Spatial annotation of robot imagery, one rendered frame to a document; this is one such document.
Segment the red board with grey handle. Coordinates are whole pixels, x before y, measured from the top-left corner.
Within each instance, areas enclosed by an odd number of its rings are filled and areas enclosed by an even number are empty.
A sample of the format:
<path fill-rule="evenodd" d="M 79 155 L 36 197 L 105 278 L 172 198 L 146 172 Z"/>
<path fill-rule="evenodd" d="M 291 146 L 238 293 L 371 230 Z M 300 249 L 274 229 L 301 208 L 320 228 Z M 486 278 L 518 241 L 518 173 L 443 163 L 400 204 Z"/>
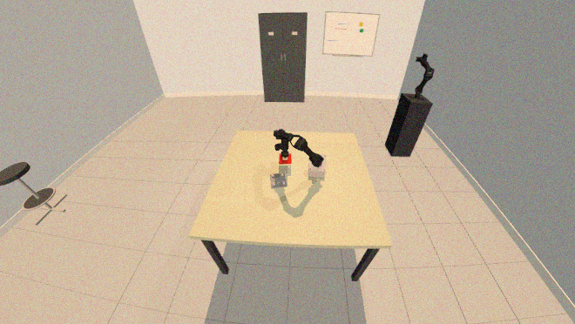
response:
<path fill-rule="evenodd" d="M 289 153 L 289 157 L 282 157 L 280 155 L 279 164 L 291 164 L 291 153 Z"/>

